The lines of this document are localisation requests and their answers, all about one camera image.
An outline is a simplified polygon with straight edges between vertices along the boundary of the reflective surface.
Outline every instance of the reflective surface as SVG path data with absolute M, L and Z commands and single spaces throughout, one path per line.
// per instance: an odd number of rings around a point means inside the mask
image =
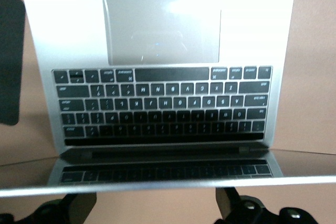
M 42 159 L 0 167 L 0 196 L 336 182 L 336 156 L 250 154 Z

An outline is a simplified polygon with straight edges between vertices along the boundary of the keyboard key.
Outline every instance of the keyboard key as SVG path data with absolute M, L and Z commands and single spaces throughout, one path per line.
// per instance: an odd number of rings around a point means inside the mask
M 54 71 L 54 77 L 56 83 L 69 83 L 66 71 Z
M 172 94 L 179 94 L 179 85 L 178 83 L 167 83 L 166 84 L 166 94 L 172 95 Z
M 257 68 L 256 67 L 245 67 L 244 68 L 244 79 L 256 79 L 257 78 Z
M 132 69 L 116 70 L 115 75 L 117 78 L 117 82 L 133 82 Z
M 212 68 L 211 69 L 211 79 L 212 80 L 226 80 L 227 79 L 227 68 Z
M 229 107 L 229 103 L 230 103 L 229 96 L 217 97 L 217 107 Z
M 90 97 L 87 86 L 57 86 L 56 88 L 59 98 Z
M 78 124 L 88 124 L 90 123 L 89 114 L 88 113 L 77 113 L 76 120 Z
M 128 110 L 127 99 L 115 99 L 114 105 L 116 110 Z
M 88 83 L 98 83 L 99 75 L 96 70 L 85 70 L 85 79 Z
M 138 96 L 149 96 L 149 85 L 148 84 L 137 84 L 136 86 L 136 94 Z
M 84 104 L 82 100 L 60 100 L 59 107 L 61 111 L 83 111 Z
M 240 80 L 242 75 L 242 68 L 230 68 L 229 79 Z
M 267 93 L 269 81 L 242 81 L 239 85 L 239 93 Z
M 106 96 L 118 97 L 119 96 L 119 86 L 118 85 L 106 85 Z
M 96 100 L 96 99 L 86 99 L 85 100 L 85 108 L 86 108 L 86 110 L 90 110 L 90 111 L 99 110 L 98 100 Z
M 63 127 L 65 137 L 84 136 L 83 127 Z
M 208 92 L 209 92 L 208 83 L 196 83 L 195 94 L 208 94 Z
M 163 84 L 152 84 L 151 93 L 152 95 L 164 95 L 164 85 Z
M 182 83 L 181 84 L 181 94 L 194 94 L 194 84 L 193 83 Z
M 265 119 L 266 109 L 247 109 L 247 119 Z
M 121 89 L 121 95 L 126 97 L 134 96 L 134 86 L 131 84 L 120 85 L 120 89 Z
M 231 97 L 231 106 L 232 107 L 242 107 L 244 97 L 242 95 L 233 95 Z
M 266 106 L 268 95 L 247 95 L 245 96 L 245 106 Z
M 75 116 L 73 114 L 62 114 L 63 124 L 75 124 Z
M 271 78 L 272 67 L 259 67 L 258 79 Z
M 114 73 L 110 69 L 100 70 L 100 79 L 101 82 L 114 82 Z
M 224 92 L 226 94 L 235 94 L 237 93 L 237 90 L 238 90 L 238 83 L 237 82 L 226 82 L 225 83 L 225 90 Z

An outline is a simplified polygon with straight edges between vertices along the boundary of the laptop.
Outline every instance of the laptop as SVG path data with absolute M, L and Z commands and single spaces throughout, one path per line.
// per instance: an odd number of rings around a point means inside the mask
M 293 0 L 24 1 L 65 164 L 272 146 Z

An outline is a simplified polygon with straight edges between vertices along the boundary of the black key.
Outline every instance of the black key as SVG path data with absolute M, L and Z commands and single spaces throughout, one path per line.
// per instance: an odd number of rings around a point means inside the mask
M 124 84 L 120 86 L 121 89 L 121 95 L 127 96 L 127 97 L 133 97 L 134 96 L 134 86 L 131 84 Z
M 245 106 L 266 106 L 268 95 L 247 95 L 245 96 Z
M 188 97 L 188 108 L 200 108 L 201 98 L 200 97 Z
M 66 71 L 54 71 L 54 77 L 56 83 L 69 83 Z
M 91 113 L 91 123 L 104 123 L 103 113 Z
M 113 110 L 112 99 L 100 99 L 100 108 L 102 110 Z
M 88 124 L 90 123 L 89 114 L 88 113 L 77 113 L 76 119 L 78 124 Z
M 83 181 L 87 181 L 87 182 L 96 181 L 97 178 L 98 178 L 98 172 L 89 170 L 84 173 Z
M 171 109 L 172 99 L 171 98 L 159 98 L 159 108 L 160 109 Z
M 166 84 L 166 94 L 179 94 L 180 89 L 178 83 L 167 83 Z
M 114 82 L 113 70 L 110 69 L 100 70 L 100 79 L 101 82 Z
M 174 108 L 185 109 L 187 107 L 187 99 L 185 97 L 174 97 Z
M 245 119 L 246 111 L 245 109 L 234 109 L 233 119 L 242 120 Z
M 96 70 L 85 70 L 85 79 L 88 83 L 98 83 L 99 75 Z
M 190 121 L 190 111 L 188 110 L 178 111 L 177 121 L 178 122 L 189 122 Z
M 84 104 L 82 100 L 60 100 L 59 107 L 61 111 L 83 111 Z
M 104 86 L 103 85 L 91 85 L 91 95 L 93 97 L 104 97 Z
M 242 68 L 230 68 L 229 79 L 240 80 L 242 75 Z
M 156 125 L 157 135 L 168 135 L 169 134 L 169 124 L 160 123 Z
M 170 133 L 173 135 L 183 134 L 183 124 L 182 123 L 173 123 L 170 125 Z
M 266 109 L 247 109 L 247 119 L 265 119 Z
M 65 137 L 84 136 L 83 127 L 63 127 Z
M 239 132 L 250 132 L 251 122 L 239 122 Z
M 231 120 L 232 119 L 232 110 L 220 110 L 219 111 L 219 120 Z
M 197 133 L 197 124 L 196 123 L 186 123 L 186 124 L 184 124 L 184 133 L 185 134 L 196 134 Z
M 149 85 L 148 84 L 137 84 L 135 85 L 135 88 L 136 88 L 136 94 L 138 96 L 147 96 L 149 95 Z
M 86 99 L 85 100 L 85 108 L 86 108 L 86 110 L 90 110 L 90 111 L 99 110 L 98 100 L 96 100 L 96 99 Z
M 193 122 L 204 121 L 204 111 L 203 110 L 191 111 L 191 121 Z
M 73 114 L 62 114 L 63 124 L 75 124 L 75 116 Z
M 257 78 L 257 68 L 256 67 L 245 67 L 244 68 L 244 79 L 256 79 Z
M 134 98 L 130 99 L 130 109 L 131 110 L 142 110 L 142 99 Z
M 212 80 L 226 80 L 227 79 L 227 68 L 212 68 L 211 69 L 211 79 Z
M 163 122 L 175 122 L 176 112 L 175 111 L 163 111 Z
M 86 136 L 88 136 L 88 137 L 99 136 L 99 132 L 98 132 L 98 127 L 97 126 L 86 126 L 85 127 L 85 133 L 86 133 Z
M 238 122 L 225 123 L 225 132 L 237 132 L 237 131 L 238 131 Z
M 128 110 L 127 99 L 115 99 L 114 105 L 116 110 Z
M 119 86 L 118 85 L 106 85 L 106 96 L 108 97 L 118 97 Z
M 68 172 L 62 174 L 62 183 L 81 182 L 84 172 Z
M 116 70 L 115 75 L 117 78 L 117 82 L 133 82 L 132 69 Z
M 105 113 L 106 123 L 119 123 L 118 114 L 113 113 Z
M 229 107 L 230 98 L 229 96 L 218 96 L 217 97 L 217 107 Z
M 119 118 L 120 118 L 121 123 L 132 123 L 133 122 L 132 112 L 120 112 Z
M 162 121 L 162 114 L 160 111 L 148 112 L 148 121 L 150 123 L 160 123 Z
M 259 67 L 258 79 L 271 78 L 272 67 Z
M 146 112 L 135 112 L 134 113 L 134 122 L 135 123 L 146 123 L 147 122 L 147 113 Z
M 59 98 L 90 97 L 88 86 L 57 86 Z
M 210 132 L 211 132 L 211 124 L 210 123 L 200 123 L 198 125 L 198 133 L 209 134 Z
M 194 84 L 193 83 L 182 83 L 181 84 L 181 94 L 194 94 Z
M 128 134 L 130 136 L 140 136 L 141 135 L 140 125 L 136 124 L 128 125 Z
M 208 68 L 136 69 L 137 81 L 197 81 L 208 80 Z
M 151 93 L 152 95 L 164 95 L 164 85 L 163 84 L 152 84 Z
M 223 83 L 221 82 L 211 83 L 210 94 L 223 94 Z
M 99 126 L 101 136 L 113 136 L 113 127 L 111 125 Z
M 269 81 L 242 81 L 239 85 L 239 93 L 267 93 Z
M 127 136 L 127 127 L 125 125 L 115 125 L 113 131 L 116 136 Z
M 145 98 L 144 99 L 145 109 L 156 110 L 158 107 L 158 101 L 156 98 Z
M 218 120 L 218 110 L 207 110 L 205 112 L 206 121 L 217 121 Z
M 252 126 L 252 131 L 263 131 L 265 128 L 264 121 L 254 121 Z
M 142 125 L 142 134 L 144 134 L 144 135 L 155 135 L 155 125 L 154 124 L 144 124 L 144 125 Z
M 208 94 L 209 84 L 208 83 L 196 83 L 195 94 Z
M 225 90 L 224 92 L 226 94 L 235 94 L 237 93 L 237 90 L 238 90 L 238 83 L 237 82 L 226 82 L 225 83 Z
M 203 107 L 204 108 L 214 108 L 215 107 L 215 97 L 203 97 Z
M 231 106 L 232 107 L 242 107 L 244 97 L 242 95 L 233 95 L 231 97 Z
M 84 83 L 84 76 L 82 70 L 70 70 L 69 75 L 71 83 Z

